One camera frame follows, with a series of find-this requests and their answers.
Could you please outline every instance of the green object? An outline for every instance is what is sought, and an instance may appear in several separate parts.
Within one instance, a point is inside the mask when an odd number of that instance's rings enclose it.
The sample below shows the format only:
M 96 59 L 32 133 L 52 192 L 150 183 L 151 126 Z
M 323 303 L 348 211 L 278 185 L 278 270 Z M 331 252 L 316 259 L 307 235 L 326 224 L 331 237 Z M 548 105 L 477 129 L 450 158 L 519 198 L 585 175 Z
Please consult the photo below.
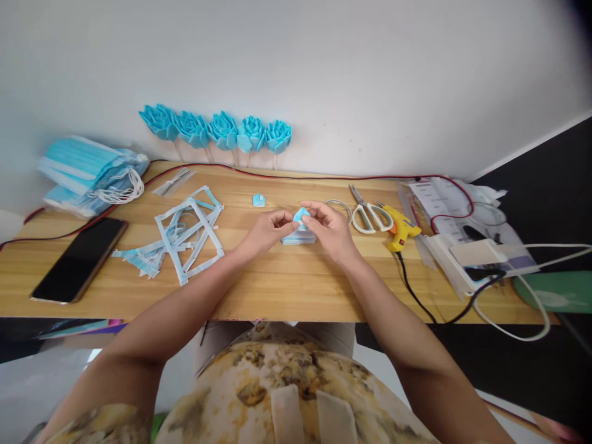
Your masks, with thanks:
M 158 413 L 154 415 L 152 420 L 152 431 L 150 432 L 150 442 L 154 444 L 156 442 L 156 436 L 158 435 L 158 431 L 160 430 L 162 423 L 165 422 L 168 413 Z
M 523 278 L 547 311 L 592 313 L 592 271 L 526 274 Z M 513 283 L 522 300 L 538 308 L 522 281 L 515 277 Z

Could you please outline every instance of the yellow glue gun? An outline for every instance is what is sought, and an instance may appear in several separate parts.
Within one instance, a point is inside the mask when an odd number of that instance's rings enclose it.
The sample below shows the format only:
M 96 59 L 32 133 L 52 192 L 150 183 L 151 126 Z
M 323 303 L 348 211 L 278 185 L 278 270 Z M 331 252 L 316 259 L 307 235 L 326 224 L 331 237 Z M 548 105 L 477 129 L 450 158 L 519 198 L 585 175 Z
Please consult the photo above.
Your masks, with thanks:
M 389 205 L 383 205 L 380 202 L 376 202 L 378 206 L 382 207 L 395 221 L 393 228 L 389 231 L 395 235 L 393 242 L 389 242 L 387 244 L 387 248 L 389 251 L 393 253 L 397 253 L 402 251 L 405 248 L 405 244 L 407 243 L 407 237 L 415 237 L 419 233 L 421 233 L 421 228 L 415 224 L 412 224 L 411 221 L 402 213 L 398 212 L 396 209 Z

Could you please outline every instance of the hand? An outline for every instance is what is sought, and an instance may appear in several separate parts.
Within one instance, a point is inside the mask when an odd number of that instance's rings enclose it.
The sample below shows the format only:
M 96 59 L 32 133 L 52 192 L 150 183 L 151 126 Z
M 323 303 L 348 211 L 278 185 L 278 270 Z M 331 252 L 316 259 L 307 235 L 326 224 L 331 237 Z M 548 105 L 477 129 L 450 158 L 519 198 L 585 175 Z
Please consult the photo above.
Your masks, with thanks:
M 282 237 L 288 236 L 298 228 L 300 224 L 293 220 L 294 216 L 285 210 L 260 214 L 236 250 L 249 258 L 266 253 Z
M 347 219 L 326 203 L 315 200 L 303 200 L 300 205 L 306 207 L 312 217 L 303 216 L 304 224 L 316 234 L 329 256 L 340 265 L 350 260 L 361 259 L 362 255 L 353 243 Z

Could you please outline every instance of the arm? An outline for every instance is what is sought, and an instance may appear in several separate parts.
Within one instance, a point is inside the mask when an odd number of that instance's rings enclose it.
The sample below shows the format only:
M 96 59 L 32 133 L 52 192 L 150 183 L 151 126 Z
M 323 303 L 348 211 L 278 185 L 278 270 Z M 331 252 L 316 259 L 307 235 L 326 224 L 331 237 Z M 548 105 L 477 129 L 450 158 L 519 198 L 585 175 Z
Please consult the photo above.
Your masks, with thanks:
M 165 363 L 196 335 L 247 264 L 294 231 L 292 217 L 283 210 L 261 214 L 234 250 L 134 319 L 82 373 L 38 442 L 111 403 L 151 415 Z
M 364 261 L 345 218 L 324 203 L 300 203 L 313 216 L 304 223 L 350 281 L 418 418 L 443 443 L 512 443 L 442 343 Z

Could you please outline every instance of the mask ear loop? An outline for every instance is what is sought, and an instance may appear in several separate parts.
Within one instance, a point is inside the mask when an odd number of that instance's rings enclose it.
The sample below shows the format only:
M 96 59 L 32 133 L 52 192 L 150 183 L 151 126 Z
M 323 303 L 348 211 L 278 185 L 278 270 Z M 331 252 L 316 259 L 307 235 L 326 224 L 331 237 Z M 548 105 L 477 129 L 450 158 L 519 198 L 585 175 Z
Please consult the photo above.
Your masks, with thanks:
M 144 182 L 134 168 L 127 168 L 126 171 L 120 176 L 111 176 L 112 179 L 123 179 L 126 175 L 129 176 L 132 188 L 127 188 L 123 191 L 118 190 L 114 187 L 107 189 L 98 189 L 95 191 L 89 191 L 86 193 L 88 197 L 98 197 L 103 202 L 107 202 L 112 205 L 122 205 L 137 199 L 144 193 Z

